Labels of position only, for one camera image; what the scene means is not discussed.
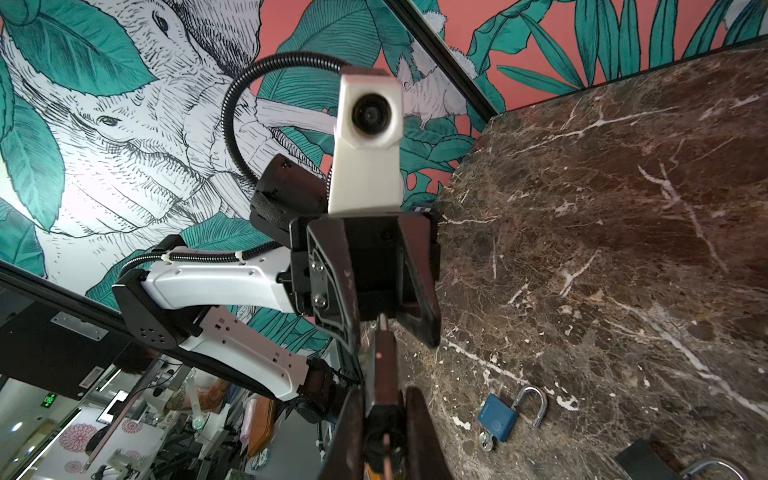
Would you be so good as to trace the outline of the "blue padlock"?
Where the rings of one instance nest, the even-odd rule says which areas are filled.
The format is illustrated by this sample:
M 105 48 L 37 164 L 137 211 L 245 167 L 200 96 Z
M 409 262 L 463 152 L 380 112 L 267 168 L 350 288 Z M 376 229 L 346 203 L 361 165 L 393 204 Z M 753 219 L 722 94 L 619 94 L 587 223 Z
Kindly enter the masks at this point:
M 481 432 L 487 431 L 494 437 L 494 441 L 498 440 L 504 443 L 517 423 L 520 414 L 519 407 L 526 398 L 532 396 L 539 400 L 539 408 L 532 421 L 532 427 L 539 429 L 548 412 L 548 397 L 542 388 L 527 385 L 517 393 L 511 405 L 505 404 L 495 394 L 488 395 L 478 415 L 478 421 L 482 427 Z
M 723 471 L 730 479 L 749 479 L 749 474 L 736 463 L 702 457 L 683 467 L 662 455 L 659 445 L 638 439 L 615 455 L 614 460 L 628 479 L 696 479 L 707 470 Z

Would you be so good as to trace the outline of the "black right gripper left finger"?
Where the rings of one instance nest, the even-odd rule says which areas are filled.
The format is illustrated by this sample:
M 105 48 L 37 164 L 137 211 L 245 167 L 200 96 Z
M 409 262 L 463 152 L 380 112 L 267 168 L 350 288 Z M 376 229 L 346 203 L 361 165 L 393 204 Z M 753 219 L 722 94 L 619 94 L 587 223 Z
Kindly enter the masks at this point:
M 319 480 L 361 480 L 364 471 L 364 391 L 352 390 L 343 405 Z

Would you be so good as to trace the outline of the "silver key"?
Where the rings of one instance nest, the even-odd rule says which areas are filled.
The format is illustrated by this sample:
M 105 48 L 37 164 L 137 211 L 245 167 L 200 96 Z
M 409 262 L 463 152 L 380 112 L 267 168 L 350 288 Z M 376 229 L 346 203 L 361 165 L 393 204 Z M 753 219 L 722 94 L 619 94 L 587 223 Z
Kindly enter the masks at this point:
M 489 432 L 481 432 L 479 440 L 483 451 L 491 452 L 494 449 L 494 437 Z

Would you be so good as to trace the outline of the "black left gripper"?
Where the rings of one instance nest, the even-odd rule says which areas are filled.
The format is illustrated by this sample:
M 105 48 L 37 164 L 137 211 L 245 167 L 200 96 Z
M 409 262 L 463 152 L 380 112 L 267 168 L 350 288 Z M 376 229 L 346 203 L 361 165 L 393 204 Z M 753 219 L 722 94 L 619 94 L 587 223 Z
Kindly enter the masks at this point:
M 396 319 L 436 349 L 441 312 L 432 270 L 437 245 L 423 213 L 338 218 L 310 215 L 289 223 L 289 297 L 297 312 L 313 310 L 317 325 L 338 343 L 356 380 L 361 311 L 396 307 Z

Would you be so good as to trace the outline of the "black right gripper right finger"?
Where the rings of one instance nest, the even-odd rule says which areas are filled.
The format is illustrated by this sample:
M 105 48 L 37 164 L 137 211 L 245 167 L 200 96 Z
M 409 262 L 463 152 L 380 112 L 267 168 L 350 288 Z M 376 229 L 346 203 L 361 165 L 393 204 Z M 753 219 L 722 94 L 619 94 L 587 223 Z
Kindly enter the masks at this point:
M 408 387 L 405 394 L 407 478 L 452 480 L 423 393 Z

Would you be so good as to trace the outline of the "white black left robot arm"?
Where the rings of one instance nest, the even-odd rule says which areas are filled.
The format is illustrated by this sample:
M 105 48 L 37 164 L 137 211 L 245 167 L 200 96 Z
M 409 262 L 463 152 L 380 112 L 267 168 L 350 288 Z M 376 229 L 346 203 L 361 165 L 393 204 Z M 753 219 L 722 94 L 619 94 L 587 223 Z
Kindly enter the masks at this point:
M 364 323 L 396 320 L 429 347 L 440 341 L 440 248 L 427 212 L 331 217 L 325 183 L 284 155 L 259 178 L 252 217 L 270 241 L 236 252 L 195 251 L 170 236 L 130 262 L 112 292 L 129 331 L 157 350 L 214 359 L 283 402 L 324 402 L 332 372 L 251 329 L 252 306 L 310 317 L 351 355 Z

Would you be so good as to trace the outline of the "black padlock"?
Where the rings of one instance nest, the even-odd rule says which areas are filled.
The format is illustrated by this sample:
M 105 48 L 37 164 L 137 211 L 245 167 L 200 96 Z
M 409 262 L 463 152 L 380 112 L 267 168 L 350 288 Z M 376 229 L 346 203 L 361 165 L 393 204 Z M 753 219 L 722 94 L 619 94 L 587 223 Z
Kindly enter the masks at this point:
M 405 408 L 398 384 L 397 342 L 380 313 L 371 340 L 365 394 L 365 452 L 371 469 L 394 479 L 405 448 Z

